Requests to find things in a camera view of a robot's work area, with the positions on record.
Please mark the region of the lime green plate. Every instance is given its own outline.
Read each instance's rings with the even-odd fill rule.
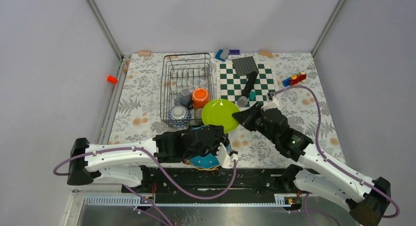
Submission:
[[[237,105],[228,100],[212,100],[202,109],[204,125],[223,126],[224,133],[231,132],[238,127],[238,122],[231,116],[239,112]]]

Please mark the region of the table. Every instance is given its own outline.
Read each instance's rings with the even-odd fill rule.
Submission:
[[[150,57],[133,54],[126,75],[117,113],[111,129],[109,144],[131,143],[166,131],[174,131],[160,119],[160,77],[163,57],[171,53],[152,53]],[[211,53],[211,67],[216,71],[216,63],[221,62]],[[319,143],[323,150],[337,160],[345,163],[344,155],[331,112],[325,100],[319,76],[311,53],[274,53],[273,58],[258,53],[230,55],[226,62],[239,57],[253,56],[256,62],[269,61],[275,68],[274,73],[279,87],[282,80],[302,70],[308,78],[303,85],[310,87],[318,98],[322,113]],[[281,111],[287,116],[289,125],[306,134],[313,140],[317,125],[316,104],[312,95],[305,89],[291,89],[280,95]],[[280,155],[274,145],[258,132],[249,132],[239,126],[229,134],[233,150],[238,151],[239,168],[286,168],[294,161]],[[189,167],[185,164],[163,164],[166,167]]]

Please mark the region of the dish rack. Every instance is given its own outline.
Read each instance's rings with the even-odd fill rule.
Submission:
[[[169,111],[175,106],[175,99],[184,88],[188,88],[191,93],[197,88],[206,88],[210,100],[215,99],[209,53],[166,55],[163,58],[160,84],[160,118],[164,123],[170,127],[177,122],[184,122],[185,126],[202,125],[201,119],[195,119],[195,109],[191,110],[190,119],[175,121],[169,119]]]

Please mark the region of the wooden block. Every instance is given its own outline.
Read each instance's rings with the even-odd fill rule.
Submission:
[[[139,51],[139,53],[137,53],[139,56],[147,56],[149,57],[150,55],[152,55],[151,52],[147,52],[147,51]]]
[[[269,58],[274,58],[272,52],[269,52],[269,51],[260,50],[259,54],[262,55],[262,56],[269,57]]]

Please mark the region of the checkerboard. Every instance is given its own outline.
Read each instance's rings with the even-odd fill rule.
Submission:
[[[249,101],[244,109],[251,107],[256,102],[263,105],[267,102],[267,93],[275,92],[279,88],[274,76],[273,67],[269,62],[257,63],[259,75],[254,88],[256,100]],[[217,63],[217,97],[231,102],[236,102],[247,83],[249,75],[237,76],[232,63]]]

